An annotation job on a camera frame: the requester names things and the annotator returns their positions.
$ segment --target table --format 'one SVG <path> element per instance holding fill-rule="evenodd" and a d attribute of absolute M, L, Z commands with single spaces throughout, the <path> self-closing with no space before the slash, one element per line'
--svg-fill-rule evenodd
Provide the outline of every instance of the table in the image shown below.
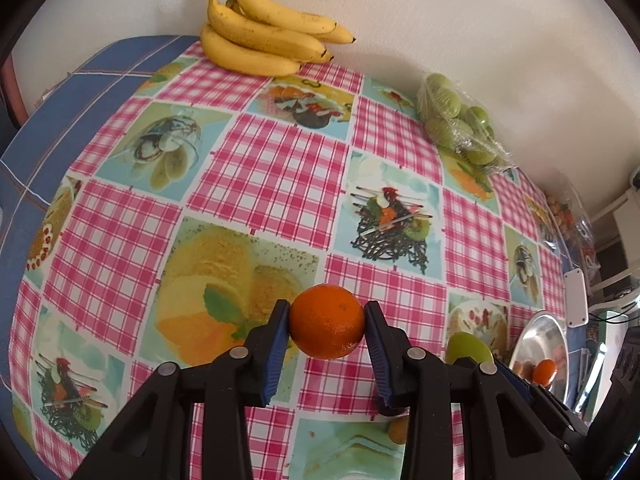
<path fill-rule="evenodd" d="M 563 320 L 542 192 L 519 170 L 473 173 L 416 119 L 410 96 L 347 68 L 243 76 L 195 38 L 116 43 L 66 80 L 2 158 L 4 180 L 22 184 L 2 203 L 0 246 L 17 290 L 12 412 L 44 464 L 68 478 L 155 366 L 212 360 L 314 283 L 378 300 L 440 356 L 458 330 L 506 356 L 536 311 Z M 34 148 L 25 134 L 47 125 Z M 420 210 L 430 229 L 359 237 L 372 200 Z M 6 258 L 25 252 L 16 274 Z M 403 450 L 374 395 L 364 341 L 335 361 L 292 346 L 271 406 L 247 410 L 255 477 L 397 476 Z M 202 407 L 195 417 L 197 479 Z M 452 417 L 461 478 L 455 406 Z"/>

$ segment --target screw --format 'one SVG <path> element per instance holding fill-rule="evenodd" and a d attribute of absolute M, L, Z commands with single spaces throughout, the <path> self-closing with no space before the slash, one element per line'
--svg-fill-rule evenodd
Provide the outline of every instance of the screw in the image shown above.
<path fill-rule="evenodd" d="M 412 346 L 406 351 L 406 354 L 411 358 L 419 361 L 427 356 L 427 352 L 419 346 Z"/>
<path fill-rule="evenodd" d="M 249 355 L 249 349 L 246 346 L 234 346 L 229 351 L 229 355 L 233 359 L 244 359 Z"/>
<path fill-rule="evenodd" d="M 169 375 L 173 375 L 173 373 L 175 372 L 177 366 L 175 365 L 175 363 L 162 363 L 159 367 L 158 367 L 158 373 L 162 376 L 169 376 Z"/>
<path fill-rule="evenodd" d="M 498 371 L 498 367 L 493 361 L 483 361 L 480 363 L 480 371 L 486 375 L 494 375 Z"/>

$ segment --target metal bowl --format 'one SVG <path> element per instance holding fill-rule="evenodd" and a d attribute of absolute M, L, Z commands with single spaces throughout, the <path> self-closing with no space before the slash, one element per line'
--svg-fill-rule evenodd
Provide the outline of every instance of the metal bowl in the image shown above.
<path fill-rule="evenodd" d="M 542 359 L 552 359 L 558 367 L 558 374 L 551 383 L 549 391 L 562 402 L 566 401 L 569 380 L 569 354 L 566 337 L 556 318 L 546 310 L 533 316 L 520 334 L 509 368 L 513 370 L 516 361 L 523 365 L 527 362 L 537 365 Z"/>

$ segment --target clear plastic bag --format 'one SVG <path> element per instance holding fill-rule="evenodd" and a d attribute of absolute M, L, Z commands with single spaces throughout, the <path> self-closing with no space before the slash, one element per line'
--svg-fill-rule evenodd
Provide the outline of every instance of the clear plastic bag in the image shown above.
<path fill-rule="evenodd" d="M 584 272 L 588 283 L 600 264 L 596 257 L 595 239 L 587 211 L 569 179 L 561 173 L 552 186 L 545 189 L 546 204 L 564 240 L 569 257 Z"/>
<path fill-rule="evenodd" d="M 439 147 L 456 152 L 485 173 L 515 167 L 497 140 L 496 123 L 486 109 L 446 76 L 429 73 L 416 101 L 425 134 Z"/>

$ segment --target wall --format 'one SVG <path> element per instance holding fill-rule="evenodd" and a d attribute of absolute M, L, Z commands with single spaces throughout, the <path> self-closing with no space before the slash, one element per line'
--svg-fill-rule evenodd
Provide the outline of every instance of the wall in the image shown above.
<path fill-rule="evenodd" d="M 640 164 L 640 55 L 602 0 L 279 0 L 345 23 L 336 61 L 413 93 L 432 68 L 502 123 L 534 178 L 564 171 L 590 210 Z M 15 50 L 31 108 L 111 41 L 197 34 L 206 0 L 48 0 Z"/>

